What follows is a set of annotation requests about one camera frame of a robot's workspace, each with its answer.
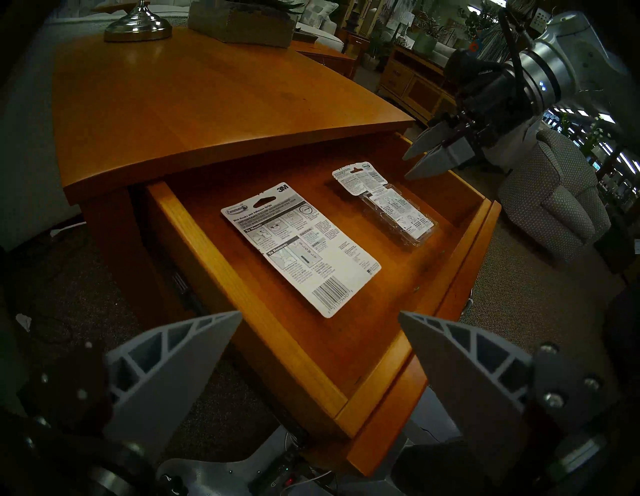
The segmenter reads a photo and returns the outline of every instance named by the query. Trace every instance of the wooden table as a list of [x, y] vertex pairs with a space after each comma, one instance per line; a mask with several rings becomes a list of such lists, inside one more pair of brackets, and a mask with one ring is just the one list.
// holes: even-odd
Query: wooden table
[[[397, 323], [413, 310], [457, 319], [500, 205], [455, 174], [414, 182], [401, 157], [413, 120], [296, 53], [173, 37], [62, 45], [53, 81], [58, 164], [141, 326], [189, 316], [177, 268], [208, 312], [236, 308], [233, 344], [306, 430], [305, 456], [371, 474], [427, 385]], [[364, 216], [332, 170], [368, 160], [437, 222], [411, 249]], [[325, 319], [220, 214], [286, 180], [382, 269]]]

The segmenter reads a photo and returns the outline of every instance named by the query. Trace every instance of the tabletop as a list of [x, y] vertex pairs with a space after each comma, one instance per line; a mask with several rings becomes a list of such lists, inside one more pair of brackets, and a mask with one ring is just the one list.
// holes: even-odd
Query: tabletop
[[293, 48], [167, 40], [61, 45], [52, 113], [74, 204], [169, 173], [379, 131], [413, 118]]

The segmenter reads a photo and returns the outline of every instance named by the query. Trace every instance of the drawer front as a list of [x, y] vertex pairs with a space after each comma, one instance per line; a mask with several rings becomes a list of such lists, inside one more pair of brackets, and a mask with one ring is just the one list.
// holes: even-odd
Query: drawer front
[[412, 75], [413, 72], [411, 70], [390, 60], [380, 78], [380, 86], [384, 86], [396, 95], [401, 96], [409, 81], [411, 81]]
[[415, 76], [403, 95], [403, 100], [411, 107], [432, 117], [440, 101], [442, 90], [426, 79]]

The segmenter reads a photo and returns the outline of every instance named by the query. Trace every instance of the blister package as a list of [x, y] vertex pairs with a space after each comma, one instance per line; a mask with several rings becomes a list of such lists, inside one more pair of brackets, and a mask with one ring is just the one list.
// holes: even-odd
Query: blister package
[[376, 211], [407, 243], [420, 246], [433, 234], [436, 222], [420, 212], [369, 162], [342, 167], [333, 171], [333, 177]]

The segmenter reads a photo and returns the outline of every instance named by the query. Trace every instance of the sofa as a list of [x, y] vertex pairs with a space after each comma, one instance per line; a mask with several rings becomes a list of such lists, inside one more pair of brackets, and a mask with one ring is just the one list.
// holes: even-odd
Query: sofa
[[500, 185], [507, 217], [553, 256], [571, 261], [611, 227], [595, 169], [573, 142], [544, 126], [537, 144]]

